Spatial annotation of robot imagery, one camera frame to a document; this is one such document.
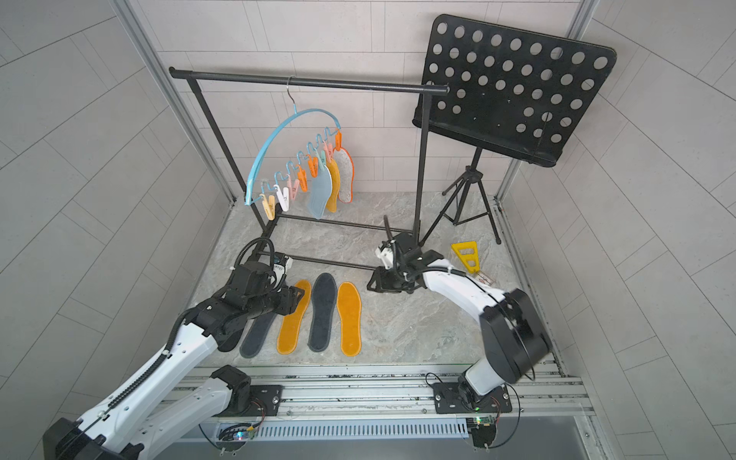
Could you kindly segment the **light blue insole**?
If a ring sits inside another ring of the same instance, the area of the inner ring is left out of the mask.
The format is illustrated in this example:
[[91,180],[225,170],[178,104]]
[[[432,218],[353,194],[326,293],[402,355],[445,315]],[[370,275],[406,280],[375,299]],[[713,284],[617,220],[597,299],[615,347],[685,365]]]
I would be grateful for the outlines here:
[[312,179],[308,201],[308,210],[314,219],[322,219],[332,191],[330,171],[324,164],[318,163],[317,176]]

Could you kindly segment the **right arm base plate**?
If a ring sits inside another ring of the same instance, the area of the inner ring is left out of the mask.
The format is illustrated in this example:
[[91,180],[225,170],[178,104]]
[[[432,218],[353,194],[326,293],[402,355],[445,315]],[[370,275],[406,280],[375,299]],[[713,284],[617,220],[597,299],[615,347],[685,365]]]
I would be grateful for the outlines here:
[[503,385],[478,400],[464,398],[458,387],[458,383],[431,383],[437,414],[505,414],[513,411],[511,398]]

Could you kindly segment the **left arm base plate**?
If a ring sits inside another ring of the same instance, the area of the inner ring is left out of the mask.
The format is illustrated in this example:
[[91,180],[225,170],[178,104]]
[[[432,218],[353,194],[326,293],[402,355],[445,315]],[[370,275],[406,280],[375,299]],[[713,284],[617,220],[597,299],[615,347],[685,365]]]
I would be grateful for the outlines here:
[[283,385],[246,385],[231,395],[226,417],[275,417],[283,398]]

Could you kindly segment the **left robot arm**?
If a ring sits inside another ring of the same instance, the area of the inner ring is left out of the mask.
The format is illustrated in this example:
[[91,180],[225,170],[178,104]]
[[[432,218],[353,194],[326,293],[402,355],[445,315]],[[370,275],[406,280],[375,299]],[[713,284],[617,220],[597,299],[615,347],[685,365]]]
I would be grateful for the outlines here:
[[164,346],[124,384],[75,421],[61,418],[42,437],[47,459],[153,459],[201,422],[220,416],[266,416],[266,405],[252,396],[251,379],[226,365],[192,394],[158,406],[189,372],[216,351],[228,352],[240,342],[251,319],[295,312],[304,295],[287,283],[292,265],[270,239],[268,261],[240,251],[225,285],[176,320]]

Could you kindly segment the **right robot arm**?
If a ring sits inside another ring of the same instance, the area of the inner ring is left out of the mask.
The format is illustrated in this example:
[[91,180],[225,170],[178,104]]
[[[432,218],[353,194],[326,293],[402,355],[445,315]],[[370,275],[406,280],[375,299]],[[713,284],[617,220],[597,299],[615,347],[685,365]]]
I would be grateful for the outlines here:
[[520,289],[502,291],[455,268],[434,250],[423,251],[406,232],[394,234],[383,219],[386,240],[376,250],[381,264],[367,285],[370,291],[438,293],[476,320],[484,356],[459,378],[458,392],[467,404],[506,383],[517,383],[552,350],[534,304]]

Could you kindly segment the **black shoe insole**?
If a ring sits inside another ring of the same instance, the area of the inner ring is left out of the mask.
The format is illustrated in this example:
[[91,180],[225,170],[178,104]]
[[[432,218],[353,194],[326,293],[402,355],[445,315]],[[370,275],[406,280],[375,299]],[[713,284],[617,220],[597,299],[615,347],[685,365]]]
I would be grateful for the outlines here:
[[230,333],[227,337],[223,337],[222,341],[218,344],[218,350],[223,353],[228,353],[234,350],[243,336],[243,330],[235,331]]

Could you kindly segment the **orange yellow shoe insole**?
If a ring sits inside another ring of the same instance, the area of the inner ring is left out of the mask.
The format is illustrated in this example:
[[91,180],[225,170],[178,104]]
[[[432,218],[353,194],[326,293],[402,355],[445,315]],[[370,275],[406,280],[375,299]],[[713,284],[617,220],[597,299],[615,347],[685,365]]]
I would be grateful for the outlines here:
[[296,283],[296,287],[303,289],[304,295],[299,300],[296,310],[283,319],[276,345],[276,350],[280,355],[289,355],[296,350],[301,324],[311,304],[311,283],[307,280],[300,280]]

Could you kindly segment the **blue multi-clip hanger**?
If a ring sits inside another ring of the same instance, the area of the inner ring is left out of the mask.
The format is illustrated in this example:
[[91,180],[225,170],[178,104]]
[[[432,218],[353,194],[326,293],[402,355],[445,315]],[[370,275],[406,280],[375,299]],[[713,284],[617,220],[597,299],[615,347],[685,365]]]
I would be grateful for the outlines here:
[[337,212],[340,179],[333,151],[341,141],[341,124],[323,108],[292,108],[293,114],[264,141],[245,180],[245,204],[259,206],[269,220],[291,210],[298,199],[308,210],[318,163],[329,169],[333,186],[323,217]]

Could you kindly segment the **dark grey shoe insole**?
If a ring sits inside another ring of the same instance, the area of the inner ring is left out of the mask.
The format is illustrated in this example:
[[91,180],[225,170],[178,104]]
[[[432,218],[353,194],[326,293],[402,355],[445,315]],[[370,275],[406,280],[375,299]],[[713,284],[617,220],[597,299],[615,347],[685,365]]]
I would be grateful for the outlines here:
[[240,347],[243,358],[254,358],[261,352],[277,314],[269,312],[257,317],[250,326]]

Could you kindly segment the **black garment rack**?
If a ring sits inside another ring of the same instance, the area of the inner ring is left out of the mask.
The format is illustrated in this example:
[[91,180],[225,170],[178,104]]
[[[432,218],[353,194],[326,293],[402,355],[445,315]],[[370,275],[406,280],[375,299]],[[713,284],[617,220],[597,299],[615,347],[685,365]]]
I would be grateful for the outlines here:
[[[439,253],[425,248],[425,241],[430,231],[424,235],[421,229],[422,198],[424,192],[424,178],[427,161],[427,143],[429,143],[430,105],[434,101],[450,94],[446,85],[416,85],[416,84],[386,84],[385,82],[354,82],[353,80],[324,80],[297,77],[272,77],[259,75],[240,75],[217,72],[199,72],[182,70],[171,67],[169,74],[176,80],[187,82],[194,92],[200,109],[205,115],[209,127],[212,128],[218,144],[225,154],[237,182],[243,190],[243,201],[253,212],[262,235],[249,249],[249,260],[258,262],[260,258],[274,253],[270,237],[280,220],[302,220],[319,224],[331,224],[343,227],[360,229],[381,229],[387,234],[387,242],[381,245],[378,256],[381,264],[387,269],[396,269],[399,272],[429,269],[439,266],[444,259]],[[413,227],[410,230],[392,228],[389,223],[382,226],[369,225],[357,222],[343,222],[343,220],[325,220],[324,213],[337,210],[340,200],[340,174],[347,172],[347,168],[340,168],[335,162],[335,155],[344,151],[341,146],[342,126],[337,116],[323,108],[293,109],[293,115],[274,128],[259,153],[253,160],[247,177],[244,177],[237,166],[232,153],[224,140],[222,131],[205,100],[199,83],[207,82],[238,82],[239,84],[270,84],[282,85],[287,89],[293,86],[318,87],[331,89],[351,89],[360,91],[377,91],[416,94],[420,97],[420,128],[421,146],[418,163],[418,178],[416,184],[416,201],[414,205]],[[263,182],[262,191],[256,191],[257,179],[268,149],[276,137],[298,118],[319,113],[332,119],[335,127],[326,128],[322,134],[316,136],[314,142],[308,143],[306,153],[297,153],[297,161],[289,161],[285,172],[274,174],[273,180]]]

